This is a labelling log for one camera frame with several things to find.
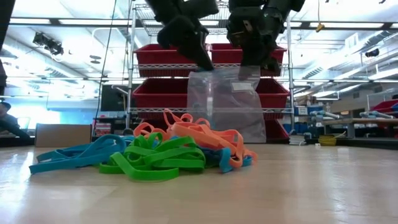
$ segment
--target pile of rubber bands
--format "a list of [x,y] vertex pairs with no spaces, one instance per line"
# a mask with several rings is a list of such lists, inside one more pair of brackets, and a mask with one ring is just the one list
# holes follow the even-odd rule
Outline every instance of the pile of rubber bands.
[[237,130],[213,131],[205,119],[193,122],[192,115],[179,118],[168,109],[164,110],[164,119],[166,131],[141,123],[134,137],[108,134],[92,144],[41,154],[38,163],[29,167],[30,173],[96,166],[103,174],[162,181],[178,177],[180,170],[203,172],[205,168],[219,167],[225,173],[257,161],[257,154],[245,148]]

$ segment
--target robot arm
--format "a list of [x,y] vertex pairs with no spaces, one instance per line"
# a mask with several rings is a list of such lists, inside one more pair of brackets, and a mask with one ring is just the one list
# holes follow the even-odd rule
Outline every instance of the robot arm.
[[[218,13],[216,0],[146,0],[155,13],[155,20],[165,26],[157,41],[165,49],[170,46],[193,60],[199,67],[214,66],[205,50],[208,30],[199,19]],[[229,0],[227,38],[243,50],[242,66],[261,66],[279,71],[271,52],[276,38],[284,31],[284,22],[291,10],[299,12],[305,0]]]

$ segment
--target cardboard box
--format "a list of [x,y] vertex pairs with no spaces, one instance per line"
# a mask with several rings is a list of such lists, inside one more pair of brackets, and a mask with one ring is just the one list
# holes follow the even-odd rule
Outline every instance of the cardboard box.
[[91,142],[90,124],[37,124],[36,147],[72,147]]

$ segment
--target plastic bag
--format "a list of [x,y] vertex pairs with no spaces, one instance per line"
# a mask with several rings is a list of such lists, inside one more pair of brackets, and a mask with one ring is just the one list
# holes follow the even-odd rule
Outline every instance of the plastic bag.
[[235,129],[246,143],[264,143],[266,129],[256,93],[259,81],[258,67],[191,72],[188,111],[195,119],[207,119],[213,130]]

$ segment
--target shelf post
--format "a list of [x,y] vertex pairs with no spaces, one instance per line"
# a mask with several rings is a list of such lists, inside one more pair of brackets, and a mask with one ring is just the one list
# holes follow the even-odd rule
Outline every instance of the shelf post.
[[130,128],[131,119],[131,93],[132,93],[132,73],[134,72],[134,39],[136,36],[136,0],[131,1],[131,33],[130,33],[130,68],[129,68],[129,84],[128,84],[128,95],[127,95],[127,108],[126,108],[126,128]]
[[292,124],[292,130],[294,129],[294,83],[293,83],[293,61],[292,61],[292,29],[290,27],[290,16],[286,19],[286,31],[287,31],[287,55],[289,57],[289,90],[290,90],[290,107],[292,113],[290,114],[290,123]]

